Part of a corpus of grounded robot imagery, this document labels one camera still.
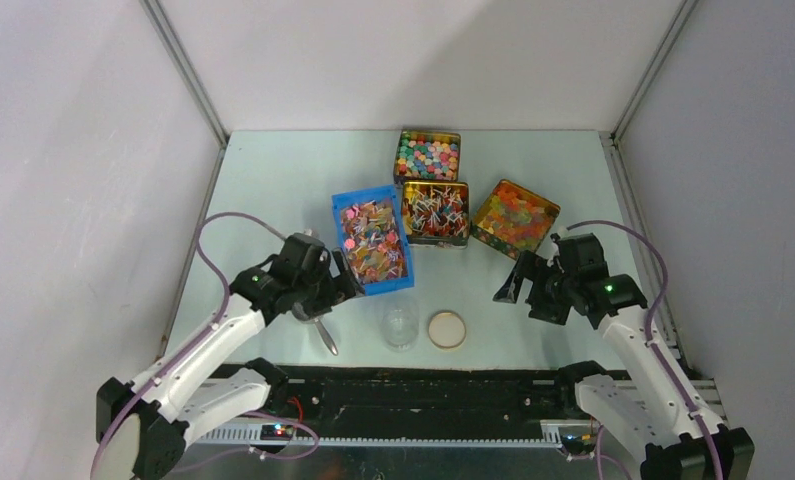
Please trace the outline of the blue plastic candy bin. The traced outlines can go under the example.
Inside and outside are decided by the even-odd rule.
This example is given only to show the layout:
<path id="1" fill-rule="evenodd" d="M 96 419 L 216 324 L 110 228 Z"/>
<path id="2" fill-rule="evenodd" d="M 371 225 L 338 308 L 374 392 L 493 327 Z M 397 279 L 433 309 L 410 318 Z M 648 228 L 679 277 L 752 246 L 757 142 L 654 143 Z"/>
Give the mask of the blue plastic candy bin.
<path id="1" fill-rule="evenodd" d="M 383 185 L 331 197 L 337 243 L 367 296 L 415 285 L 397 190 Z"/>

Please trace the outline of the metal scoop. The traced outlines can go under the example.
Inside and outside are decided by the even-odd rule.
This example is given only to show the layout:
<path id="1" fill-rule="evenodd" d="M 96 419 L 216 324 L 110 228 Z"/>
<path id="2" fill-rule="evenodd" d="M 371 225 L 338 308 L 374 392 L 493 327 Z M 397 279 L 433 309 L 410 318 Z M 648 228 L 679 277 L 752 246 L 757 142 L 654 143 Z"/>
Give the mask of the metal scoop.
<path id="1" fill-rule="evenodd" d="M 338 356 L 339 355 L 339 350 L 338 350 L 337 343 L 335 342 L 335 340 L 333 339 L 332 335 L 330 334 L 330 332 L 326 328 L 325 324 L 323 323 L 322 316 L 312 317 L 312 316 L 308 315 L 305 312 L 305 310 L 303 309 L 301 304 L 295 304 L 292 307 L 291 312 L 292 312 L 292 315 L 298 321 L 300 321 L 300 322 L 302 322 L 304 324 L 313 325 L 315 327 L 315 329 L 316 329 L 321 341 L 323 342 L 324 346 L 326 347 L 326 349 L 333 356 Z"/>

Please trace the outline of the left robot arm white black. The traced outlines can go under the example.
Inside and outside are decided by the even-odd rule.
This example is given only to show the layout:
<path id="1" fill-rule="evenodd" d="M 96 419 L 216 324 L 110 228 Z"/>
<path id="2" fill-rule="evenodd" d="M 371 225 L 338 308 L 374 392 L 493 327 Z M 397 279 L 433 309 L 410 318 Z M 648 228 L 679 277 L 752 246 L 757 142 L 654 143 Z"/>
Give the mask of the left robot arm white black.
<path id="1" fill-rule="evenodd" d="M 346 255 L 303 233 L 222 286 L 218 310 L 175 351 L 128 382 L 110 378 L 99 388 L 91 478 L 161 479 L 227 421 L 251 411 L 284 412 L 288 376 L 264 358 L 209 388 L 203 384 L 278 316 L 292 312 L 312 321 L 363 293 Z"/>

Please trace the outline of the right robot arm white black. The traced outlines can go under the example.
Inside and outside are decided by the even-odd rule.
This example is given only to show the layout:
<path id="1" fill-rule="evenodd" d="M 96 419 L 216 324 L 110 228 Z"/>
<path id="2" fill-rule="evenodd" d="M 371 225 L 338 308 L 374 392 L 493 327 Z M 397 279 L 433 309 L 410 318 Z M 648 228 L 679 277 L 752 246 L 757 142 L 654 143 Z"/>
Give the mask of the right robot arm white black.
<path id="1" fill-rule="evenodd" d="M 524 282 L 529 317 L 563 325 L 588 319 L 629 375 L 639 401 L 622 392 L 595 361 L 558 371 L 554 402 L 569 418 L 585 413 L 639 463 L 643 479 L 745 479 L 755 445 L 730 428 L 693 386 L 657 328 L 649 302 L 627 274 L 609 271 L 593 234 L 553 238 L 547 259 L 524 251 L 493 299 L 517 301 Z"/>

